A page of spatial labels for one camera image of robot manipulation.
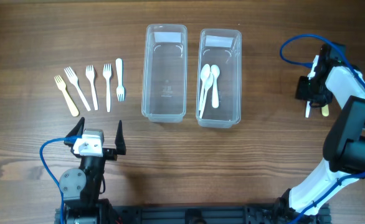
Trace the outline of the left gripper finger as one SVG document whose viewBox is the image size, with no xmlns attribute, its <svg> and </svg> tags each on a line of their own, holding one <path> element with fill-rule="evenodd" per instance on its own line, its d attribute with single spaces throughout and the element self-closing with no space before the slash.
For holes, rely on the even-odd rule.
<svg viewBox="0 0 365 224">
<path fill-rule="evenodd" d="M 123 123 L 122 120 L 118 122 L 118 128 L 116 131 L 115 137 L 115 146 L 116 146 L 116 153 L 118 155 L 125 155 L 126 154 L 126 144 L 123 137 Z"/>
<path fill-rule="evenodd" d="M 82 136 L 84 124 L 85 118 L 82 117 L 75 125 L 75 127 L 66 135 L 66 140 L 64 141 L 64 144 L 66 146 L 72 147 L 75 144 L 77 138 L 80 138 Z"/>
</svg>

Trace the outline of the white plastic spoon pair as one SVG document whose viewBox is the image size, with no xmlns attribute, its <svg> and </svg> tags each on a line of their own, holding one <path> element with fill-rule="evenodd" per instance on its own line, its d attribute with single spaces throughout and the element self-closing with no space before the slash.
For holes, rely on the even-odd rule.
<svg viewBox="0 0 365 224">
<path fill-rule="evenodd" d="M 306 110 L 305 110 L 305 118 L 309 118 L 310 110 L 311 110 L 310 101 L 307 101 L 306 102 Z"/>
<path fill-rule="evenodd" d="M 204 89 L 202 91 L 202 93 L 203 93 L 203 96 L 201 97 L 202 101 L 200 102 L 200 105 L 199 105 L 200 106 L 200 114 L 199 114 L 200 118 L 202 118 L 202 116 L 204 114 L 204 108 L 206 106 L 207 94 L 208 94 L 208 91 L 209 91 L 210 87 L 213 84 L 213 80 L 214 80 L 213 74 L 212 74 L 212 72 L 210 72 L 208 78 L 204 82 Z"/>
</svg>

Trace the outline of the yellow plastic spoon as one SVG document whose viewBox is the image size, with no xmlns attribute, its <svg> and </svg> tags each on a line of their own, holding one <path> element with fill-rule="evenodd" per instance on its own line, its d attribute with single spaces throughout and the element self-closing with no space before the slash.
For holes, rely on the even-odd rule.
<svg viewBox="0 0 365 224">
<path fill-rule="evenodd" d="M 329 116 L 329 107 L 328 105 L 325 105 L 321 108 L 321 114 L 324 117 L 328 117 Z"/>
</svg>

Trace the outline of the thick white plastic spoon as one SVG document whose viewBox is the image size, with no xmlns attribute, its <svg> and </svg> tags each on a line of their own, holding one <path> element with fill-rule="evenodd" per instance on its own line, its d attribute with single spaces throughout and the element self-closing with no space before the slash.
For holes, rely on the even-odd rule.
<svg viewBox="0 0 365 224">
<path fill-rule="evenodd" d="M 220 69 L 217 65 L 211 66 L 211 73 L 213 74 L 213 87 L 212 87 L 212 107 L 219 107 L 219 95 L 218 95 L 218 87 L 217 87 L 217 79 L 220 75 Z"/>
</svg>

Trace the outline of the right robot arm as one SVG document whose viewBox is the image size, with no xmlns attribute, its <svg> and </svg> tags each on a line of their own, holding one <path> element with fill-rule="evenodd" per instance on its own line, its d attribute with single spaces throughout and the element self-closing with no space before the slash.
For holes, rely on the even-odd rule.
<svg viewBox="0 0 365 224">
<path fill-rule="evenodd" d="M 299 185 L 278 198 L 274 219 L 290 223 L 314 220 L 321 206 L 347 185 L 365 179 L 365 81 L 345 57 L 345 45 L 326 40 L 300 77 L 295 98 L 308 108 L 324 108 L 336 99 L 341 112 L 323 144 L 323 159 Z"/>
</svg>

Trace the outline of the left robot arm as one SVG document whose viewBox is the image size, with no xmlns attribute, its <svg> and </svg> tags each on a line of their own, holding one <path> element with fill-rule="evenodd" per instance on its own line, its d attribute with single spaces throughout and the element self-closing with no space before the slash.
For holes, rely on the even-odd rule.
<svg viewBox="0 0 365 224">
<path fill-rule="evenodd" d="M 119 155 L 126 154 L 122 122 L 118 122 L 114 149 L 103 146 L 101 129 L 85 129 L 84 124 L 85 119 L 81 118 L 64 140 L 70 152 L 80 159 L 80 165 L 65 171 L 59 180 L 63 202 L 55 211 L 54 223 L 122 223 L 110 201 L 99 198 L 106 189 L 106 161 L 116 161 Z"/>
</svg>

